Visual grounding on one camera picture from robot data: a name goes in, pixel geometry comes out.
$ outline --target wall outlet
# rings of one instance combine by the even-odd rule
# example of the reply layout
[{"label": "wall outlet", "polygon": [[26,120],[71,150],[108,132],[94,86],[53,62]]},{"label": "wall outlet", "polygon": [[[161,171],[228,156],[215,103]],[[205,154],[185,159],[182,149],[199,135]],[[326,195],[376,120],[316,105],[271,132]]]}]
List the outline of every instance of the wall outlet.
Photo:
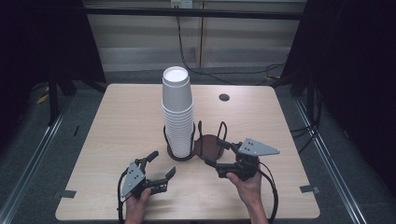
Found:
[{"label": "wall outlet", "polygon": [[192,8],[192,0],[181,0],[182,8]]},{"label": "wall outlet", "polygon": [[181,8],[181,0],[171,0],[171,8]]}]

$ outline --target table top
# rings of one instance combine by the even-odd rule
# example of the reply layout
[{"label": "table top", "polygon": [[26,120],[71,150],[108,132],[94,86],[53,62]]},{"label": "table top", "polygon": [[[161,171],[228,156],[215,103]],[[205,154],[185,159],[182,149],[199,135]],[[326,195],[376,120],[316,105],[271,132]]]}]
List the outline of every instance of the table top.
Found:
[{"label": "table top", "polygon": [[[203,122],[203,134],[216,135],[220,123],[228,127],[228,142],[251,137],[280,150],[263,156],[271,170],[279,195],[276,218],[315,218],[319,215],[313,192],[302,193],[309,185],[288,125],[270,87],[191,85],[194,122]],[[230,100],[219,96],[226,93]],[[164,178],[174,166],[175,176],[168,191],[152,195],[146,220],[214,220],[248,218],[235,186],[218,178],[216,170],[195,156],[174,161],[166,152],[163,138],[162,85],[111,84],[95,119],[66,189],[74,198],[62,198],[56,211],[60,220],[116,220],[117,184],[121,173],[134,159],[158,150],[160,155],[146,167],[148,179]],[[199,138],[195,132],[194,140]],[[218,162],[233,163],[231,150]],[[262,201],[271,216],[273,193],[262,179]]]}]

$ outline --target black wire cup holder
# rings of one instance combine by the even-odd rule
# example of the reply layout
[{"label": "black wire cup holder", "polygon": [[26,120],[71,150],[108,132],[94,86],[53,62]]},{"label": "black wire cup holder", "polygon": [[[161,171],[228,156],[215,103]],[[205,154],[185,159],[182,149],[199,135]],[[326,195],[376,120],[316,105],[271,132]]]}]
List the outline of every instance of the black wire cup holder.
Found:
[{"label": "black wire cup holder", "polygon": [[167,144],[168,155],[174,161],[189,161],[195,155],[200,157],[202,160],[204,160],[206,157],[212,158],[214,160],[218,160],[224,152],[224,148],[218,146],[218,144],[217,144],[222,128],[224,128],[224,135],[223,135],[222,140],[225,141],[225,139],[227,137],[227,125],[225,124],[224,121],[222,121],[219,126],[219,131],[218,131],[217,136],[215,136],[214,134],[203,135],[202,122],[199,121],[198,122],[198,131],[199,131],[200,137],[194,141],[194,139],[193,139],[194,135],[195,135],[195,123],[194,123],[193,131],[191,134],[190,154],[187,157],[179,158],[173,154],[172,148],[169,144],[169,140],[166,136],[166,128],[165,128],[165,126],[163,126],[163,137],[165,138],[165,141]]}]

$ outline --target forearm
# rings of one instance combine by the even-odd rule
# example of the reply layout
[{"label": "forearm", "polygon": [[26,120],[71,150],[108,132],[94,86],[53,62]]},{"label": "forearm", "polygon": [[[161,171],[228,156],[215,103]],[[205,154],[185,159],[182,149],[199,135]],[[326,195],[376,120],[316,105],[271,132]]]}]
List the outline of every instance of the forearm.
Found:
[{"label": "forearm", "polygon": [[247,204],[251,224],[268,224],[262,203]]}]

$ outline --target person's right hand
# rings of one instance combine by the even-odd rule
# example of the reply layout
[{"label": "person's right hand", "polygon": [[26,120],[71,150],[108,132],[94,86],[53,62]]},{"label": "person's right hand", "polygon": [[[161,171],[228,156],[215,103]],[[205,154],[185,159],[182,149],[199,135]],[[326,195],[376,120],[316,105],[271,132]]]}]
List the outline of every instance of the person's right hand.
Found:
[{"label": "person's right hand", "polygon": [[233,173],[228,173],[226,176],[236,186],[239,197],[247,207],[251,223],[268,223],[268,219],[262,206],[262,175],[260,175],[259,172],[256,172],[253,177],[245,181],[242,181]]}]

